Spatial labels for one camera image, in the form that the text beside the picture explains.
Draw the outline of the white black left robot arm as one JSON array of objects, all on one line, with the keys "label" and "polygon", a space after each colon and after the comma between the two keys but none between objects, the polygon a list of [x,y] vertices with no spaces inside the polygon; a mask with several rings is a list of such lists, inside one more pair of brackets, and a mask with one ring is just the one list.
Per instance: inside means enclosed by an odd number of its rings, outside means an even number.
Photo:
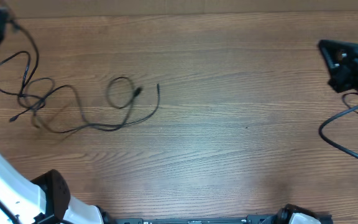
[{"label": "white black left robot arm", "polygon": [[26,179],[0,154],[0,223],[113,223],[95,205],[72,196],[57,170]]}]

